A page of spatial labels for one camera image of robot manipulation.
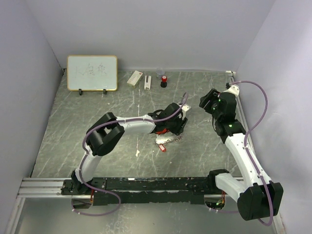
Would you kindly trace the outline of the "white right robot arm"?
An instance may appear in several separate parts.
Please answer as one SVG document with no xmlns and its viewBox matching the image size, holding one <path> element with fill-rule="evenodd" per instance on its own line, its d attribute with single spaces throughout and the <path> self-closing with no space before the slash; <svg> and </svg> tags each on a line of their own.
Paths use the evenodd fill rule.
<svg viewBox="0 0 312 234">
<path fill-rule="evenodd" d="M 247 142 L 247 133 L 236 119 L 237 86 L 224 92 L 211 89 L 201 97 L 199 106 L 212 115 L 213 128 L 233 155 L 243 181 L 235 179 L 227 170 L 211 171 L 207 189 L 212 194 L 221 190 L 236 203 L 244 220 L 272 218 L 278 214 L 283 187 L 267 175 Z"/>
</svg>

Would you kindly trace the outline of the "grey keyring holder red handle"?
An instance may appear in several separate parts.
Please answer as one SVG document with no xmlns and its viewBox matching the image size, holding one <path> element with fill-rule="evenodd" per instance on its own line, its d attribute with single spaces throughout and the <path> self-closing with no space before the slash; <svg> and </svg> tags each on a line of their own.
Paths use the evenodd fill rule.
<svg viewBox="0 0 312 234">
<path fill-rule="evenodd" d="M 161 144 L 167 144 L 167 143 L 171 143 L 171 142 L 179 142 L 181 141 L 181 139 L 183 138 L 183 134 L 179 134 L 179 135 L 175 135 L 171 132 L 162 134 L 162 135 L 157 135 L 155 142 L 157 145 L 161 145 Z"/>
</svg>

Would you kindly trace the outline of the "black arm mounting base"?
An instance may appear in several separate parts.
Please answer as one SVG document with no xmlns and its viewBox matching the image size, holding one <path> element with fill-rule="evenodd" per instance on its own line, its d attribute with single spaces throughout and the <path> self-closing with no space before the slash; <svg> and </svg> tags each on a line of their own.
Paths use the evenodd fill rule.
<svg viewBox="0 0 312 234">
<path fill-rule="evenodd" d="M 209 177 L 95 177 L 89 185 L 113 192 L 122 204 L 178 203 L 215 205 L 221 190 Z"/>
</svg>

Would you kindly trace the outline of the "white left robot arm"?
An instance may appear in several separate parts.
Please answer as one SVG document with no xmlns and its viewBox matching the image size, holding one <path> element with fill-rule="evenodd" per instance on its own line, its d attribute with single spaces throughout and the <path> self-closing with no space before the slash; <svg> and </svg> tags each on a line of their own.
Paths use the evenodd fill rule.
<svg viewBox="0 0 312 234">
<path fill-rule="evenodd" d="M 82 146 L 85 151 L 79 166 L 72 172 L 73 188 L 84 195 L 91 189 L 94 172 L 102 156 L 109 154 L 122 136 L 129 134 L 171 133 L 179 136 L 188 121 L 188 104 L 171 103 L 141 117 L 116 117 L 112 112 L 102 116 L 86 133 Z"/>
</svg>

